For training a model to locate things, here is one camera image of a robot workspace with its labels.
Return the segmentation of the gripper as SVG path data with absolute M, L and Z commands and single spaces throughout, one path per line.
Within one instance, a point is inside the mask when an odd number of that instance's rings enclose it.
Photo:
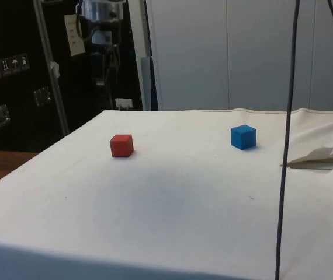
M 121 25 L 121 20 L 89 22 L 89 31 L 92 32 L 89 40 L 89 53 L 116 52 L 121 43 Z

